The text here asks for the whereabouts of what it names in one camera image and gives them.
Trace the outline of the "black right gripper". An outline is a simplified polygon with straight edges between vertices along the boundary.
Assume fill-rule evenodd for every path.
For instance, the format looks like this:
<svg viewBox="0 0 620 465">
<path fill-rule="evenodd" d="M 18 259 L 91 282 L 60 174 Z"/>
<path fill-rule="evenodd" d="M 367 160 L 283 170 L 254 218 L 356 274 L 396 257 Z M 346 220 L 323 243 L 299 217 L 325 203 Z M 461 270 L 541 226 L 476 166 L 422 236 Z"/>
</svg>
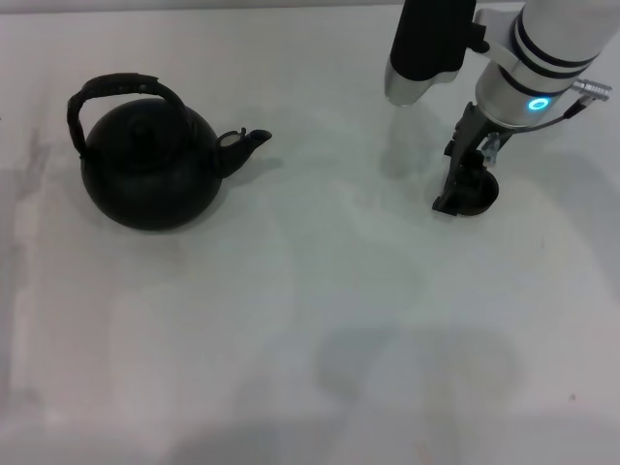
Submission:
<svg viewBox="0 0 620 465">
<path fill-rule="evenodd" d="M 493 168 L 499 151 L 513 134 L 514 130 L 496 124 L 478 105 L 469 102 L 455 125 L 452 142 L 445 149 L 450 158 L 449 171 L 432 208 L 448 215 L 478 215 L 481 156 L 483 165 Z"/>
</svg>

